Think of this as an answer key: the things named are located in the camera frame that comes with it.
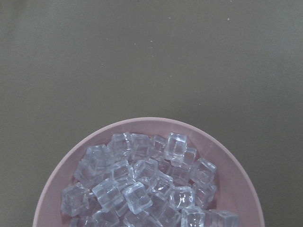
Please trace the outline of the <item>pink bowl of ice cubes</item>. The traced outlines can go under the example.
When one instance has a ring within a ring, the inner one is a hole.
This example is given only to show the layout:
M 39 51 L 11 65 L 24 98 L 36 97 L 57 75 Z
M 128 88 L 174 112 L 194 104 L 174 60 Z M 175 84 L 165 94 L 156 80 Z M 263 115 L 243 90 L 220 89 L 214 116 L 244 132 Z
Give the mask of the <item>pink bowl of ice cubes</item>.
M 139 225 L 181 226 L 194 208 L 192 185 L 217 189 L 213 224 L 236 218 L 241 227 L 265 222 L 256 191 L 236 158 L 207 133 L 164 118 L 135 118 L 106 126 L 77 144 L 51 174 L 33 225 L 67 227 L 95 199 L 103 207 L 91 219 L 117 226 L 116 206 Z

